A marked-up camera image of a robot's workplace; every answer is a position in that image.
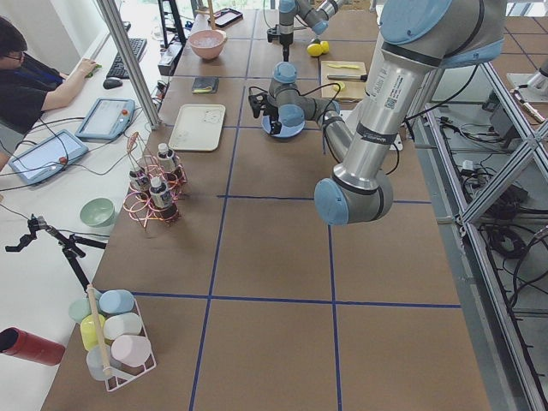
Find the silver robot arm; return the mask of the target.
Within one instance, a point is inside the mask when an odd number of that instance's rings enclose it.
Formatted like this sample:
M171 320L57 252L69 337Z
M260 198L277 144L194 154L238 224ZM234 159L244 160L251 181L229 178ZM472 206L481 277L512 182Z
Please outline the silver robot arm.
M391 208L393 191L381 167L425 76L489 62L503 48L504 1L387 1L364 98L347 126L336 101L302 94L296 67L278 63L268 93L253 114L273 130L314 121L339 159L317 183L314 202L329 225L370 222Z
M343 0L325 0L316 9L307 1L282 0L278 7L278 23L267 30L267 41L278 40L282 46L283 61L289 61L290 46L294 41L294 19L299 17L306 27L320 35L328 27L328 21L344 5Z

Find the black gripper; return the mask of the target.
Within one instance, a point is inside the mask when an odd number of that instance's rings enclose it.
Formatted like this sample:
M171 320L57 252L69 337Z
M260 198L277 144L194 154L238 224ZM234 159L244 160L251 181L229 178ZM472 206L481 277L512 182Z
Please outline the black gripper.
M265 122L270 126L269 135L278 136L282 131L282 123L279 119L276 103L272 103L271 98L268 96L263 97L262 111Z
M283 61L289 61L290 46L294 39L294 18L293 12L279 12L279 22L267 30L267 41L272 43L277 40L283 47Z

